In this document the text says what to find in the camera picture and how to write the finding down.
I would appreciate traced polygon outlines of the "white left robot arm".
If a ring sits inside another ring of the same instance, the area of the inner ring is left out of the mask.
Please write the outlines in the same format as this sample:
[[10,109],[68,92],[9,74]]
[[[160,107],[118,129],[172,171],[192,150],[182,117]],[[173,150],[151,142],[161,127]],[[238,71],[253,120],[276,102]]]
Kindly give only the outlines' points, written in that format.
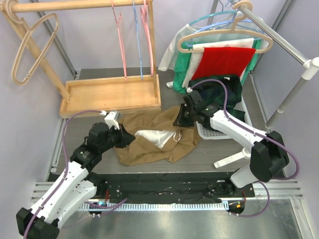
[[19,233],[25,239],[55,239],[69,217],[91,198],[100,199],[107,191],[106,179],[94,173],[104,152],[125,148],[135,140],[124,126],[95,123],[77,147],[58,179],[30,208],[16,214]]

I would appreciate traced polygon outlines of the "light blue wire hanger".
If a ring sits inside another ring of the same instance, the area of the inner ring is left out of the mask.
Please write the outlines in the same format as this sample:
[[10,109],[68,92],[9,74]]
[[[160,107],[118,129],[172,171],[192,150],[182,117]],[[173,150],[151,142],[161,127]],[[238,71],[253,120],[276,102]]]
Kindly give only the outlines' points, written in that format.
[[143,80],[144,75],[143,75],[143,61],[142,61],[140,39],[139,39],[139,24],[138,24],[137,12],[136,12],[134,0],[132,0],[132,6],[133,6],[134,19],[135,19],[135,26],[136,26],[136,38],[137,38],[138,54],[139,54],[139,61],[140,61],[140,75],[141,75],[141,79]]

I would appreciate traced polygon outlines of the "tan skirt with white lining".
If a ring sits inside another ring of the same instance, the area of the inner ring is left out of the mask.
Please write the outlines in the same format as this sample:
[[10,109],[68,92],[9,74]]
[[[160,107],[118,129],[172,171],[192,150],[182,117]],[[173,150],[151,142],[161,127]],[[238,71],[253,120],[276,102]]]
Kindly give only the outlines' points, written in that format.
[[119,122],[135,140],[125,148],[116,148],[119,162],[126,166],[160,160],[175,163],[194,150],[201,141],[197,128],[173,125],[179,109],[174,106],[124,115]]

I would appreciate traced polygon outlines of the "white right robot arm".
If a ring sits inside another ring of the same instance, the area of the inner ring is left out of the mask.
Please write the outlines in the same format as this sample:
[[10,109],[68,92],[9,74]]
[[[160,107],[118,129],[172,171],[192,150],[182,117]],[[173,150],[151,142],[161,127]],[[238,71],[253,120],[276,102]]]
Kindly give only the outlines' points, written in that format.
[[220,131],[250,153],[249,165],[235,171],[225,184],[229,196],[238,196],[243,187],[256,181],[269,182],[289,163],[282,136],[266,133],[234,118],[216,104],[208,104],[198,91],[183,97],[174,126],[192,127],[195,122]]

